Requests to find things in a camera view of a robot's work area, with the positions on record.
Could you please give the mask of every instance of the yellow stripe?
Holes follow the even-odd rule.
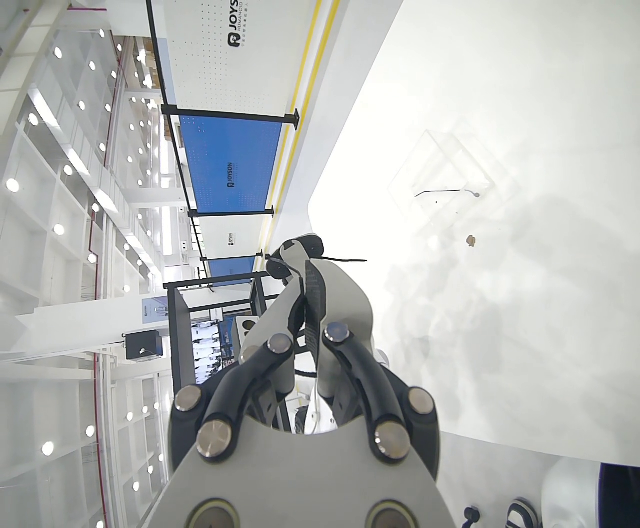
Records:
[[[280,188],[280,194],[278,195],[278,201],[275,205],[275,213],[278,214],[280,209],[280,202],[282,201],[282,196],[284,194],[284,189],[287,187],[287,181],[289,180],[289,171],[291,170],[291,163],[293,162],[293,158],[296,153],[296,147],[298,146],[298,140],[300,139],[300,131],[302,130],[302,125],[304,123],[305,117],[307,115],[307,108],[309,106],[309,100],[311,99],[311,93],[314,89],[314,84],[316,83],[316,77],[318,70],[320,69],[320,64],[322,63],[322,58],[324,56],[324,50],[326,49],[326,43],[329,40],[329,34],[331,33],[331,28],[333,26],[333,21],[335,20],[335,14],[338,11],[338,6],[340,5],[340,0],[333,0],[331,5],[331,10],[329,11],[329,17],[327,18],[326,25],[324,26],[324,32],[322,35],[322,40],[320,41],[320,46],[318,47],[318,53],[316,55],[316,61],[314,62],[314,67],[311,70],[311,78],[309,79],[309,84],[307,86],[307,93],[305,94],[305,101],[302,105],[302,111],[300,112],[300,124],[298,126],[298,132],[293,138],[293,145],[291,147],[291,154],[289,156],[289,160],[287,162],[287,168],[284,173],[284,181],[282,182],[282,187]],[[275,221],[271,220],[271,225],[269,226],[269,232],[267,235],[266,242],[264,243],[264,251],[266,252],[269,248],[269,242],[271,241],[271,236],[273,235],[273,226],[275,225]]]
[[[302,73],[304,73],[305,71],[305,64],[307,63],[307,55],[309,55],[309,46],[311,46],[311,38],[314,35],[314,29],[316,27],[318,13],[320,12],[321,5],[322,5],[322,0],[317,0],[316,7],[314,8],[314,15],[311,17],[311,26],[309,27],[309,32],[307,33],[307,42],[305,42],[305,50],[302,52],[302,60],[300,61],[300,69],[298,70],[298,79],[296,80],[296,87],[293,90],[293,99],[291,99],[291,109],[289,110],[290,114],[292,114],[296,109],[296,100],[298,99],[300,83],[302,82]],[[287,144],[287,137],[289,135],[290,128],[291,127],[286,127],[284,129],[284,138],[282,139],[282,144],[280,145],[280,155],[278,156],[278,164],[276,165],[276,172],[274,173],[275,177],[273,178],[273,185],[271,186],[271,189],[269,189],[269,198],[267,198],[267,207],[271,205],[271,200],[273,199],[273,193],[276,190],[276,182],[278,181],[278,174],[280,174],[280,165],[282,164],[282,156],[284,155],[284,147]]]

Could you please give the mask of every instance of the white floor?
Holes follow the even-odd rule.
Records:
[[[456,522],[480,510],[477,528],[501,528],[513,499],[527,499],[541,516],[542,482],[557,456],[442,433],[438,489]]]
[[[637,1],[405,0],[309,213],[443,431],[640,465],[639,94]]]

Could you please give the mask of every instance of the round metal cap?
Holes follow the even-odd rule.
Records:
[[[411,449],[411,438],[402,424],[384,422],[376,427],[376,445],[380,453],[392,460],[401,460]]]
[[[231,426],[222,420],[202,424],[196,438],[196,448],[204,458],[223,454],[231,444]]]
[[[277,333],[267,341],[267,348],[274,354],[284,354],[291,349],[291,338],[285,333]]]
[[[371,508],[367,528],[416,528],[417,523],[407,508],[392,500],[386,500]]]
[[[349,327],[344,323],[329,323],[324,329],[324,335],[332,343],[342,343],[350,335]]]
[[[180,392],[178,392],[173,403],[178,411],[186,413],[200,402],[201,397],[202,391],[200,390],[200,387],[196,385],[187,385],[180,389]]]
[[[435,403],[431,394],[422,387],[412,387],[409,389],[409,404],[411,409],[418,414],[431,414],[435,409]]]
[[[221,499],[208,500],[199,506],[191,515],[188,528],[238,528],[240,519],[227,501]]]

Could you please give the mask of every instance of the black box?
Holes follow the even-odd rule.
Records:
[[[157,330],[128,333],[125,336],[127,359],[138,360],[150,356],[162,356],[162,337]]]

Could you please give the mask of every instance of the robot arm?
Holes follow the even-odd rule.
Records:
[[[176,395],[174,473],[151,528],[453,526],[435,486],[433,399],[375,360],[369,301],[320,258],[318,241],[288,241],[270,261],[287,287],[252,328],[239,362]],[[339,426],[323,435],[270,428],[294,388],[303,325],[317,390]]]

